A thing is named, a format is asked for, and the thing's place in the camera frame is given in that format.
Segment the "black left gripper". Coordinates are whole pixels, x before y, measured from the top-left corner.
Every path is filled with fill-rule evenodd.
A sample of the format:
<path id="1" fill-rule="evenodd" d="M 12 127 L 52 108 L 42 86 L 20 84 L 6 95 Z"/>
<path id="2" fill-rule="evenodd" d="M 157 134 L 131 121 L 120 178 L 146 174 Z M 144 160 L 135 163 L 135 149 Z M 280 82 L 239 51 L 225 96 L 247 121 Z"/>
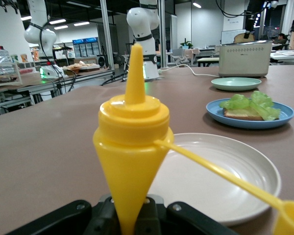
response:
<path id="1" fill-rule="evenodd" d="M 254 28 L 254 22 L 255 22 L 255 18 L 256 18 L 256 13 L 251 12 L 251 11 L 246 11 L 245 12 L 245 34 L 244 34 L 244 39 L 248 39 L 250 32 L 253 30 Z"/>

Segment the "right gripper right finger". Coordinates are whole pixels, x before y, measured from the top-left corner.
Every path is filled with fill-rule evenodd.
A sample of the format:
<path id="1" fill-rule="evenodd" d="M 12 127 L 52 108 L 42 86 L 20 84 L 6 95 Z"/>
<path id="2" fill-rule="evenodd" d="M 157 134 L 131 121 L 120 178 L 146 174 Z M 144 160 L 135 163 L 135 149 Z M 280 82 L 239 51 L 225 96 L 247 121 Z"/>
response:
<path id="1" fill-rule="evenodd" d="M 136 235 L 235 235 L 236 232 L 184 202 L 164 205 L 164 199 L 149 194 L 135 225 Z"/>

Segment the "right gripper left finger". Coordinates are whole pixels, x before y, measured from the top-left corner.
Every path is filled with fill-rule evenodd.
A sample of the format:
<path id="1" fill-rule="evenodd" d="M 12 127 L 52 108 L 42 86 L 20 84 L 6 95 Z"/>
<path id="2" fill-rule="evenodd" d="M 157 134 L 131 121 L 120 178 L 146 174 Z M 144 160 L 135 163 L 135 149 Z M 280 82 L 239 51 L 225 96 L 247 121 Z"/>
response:
<path id="1" fill-rule="evenodd" d="M 102 203 L 95 207 L 85 200 L 75 200 L 11 232 L 9 235 L 116 235 L 115 217 L 99 214 Z"/>

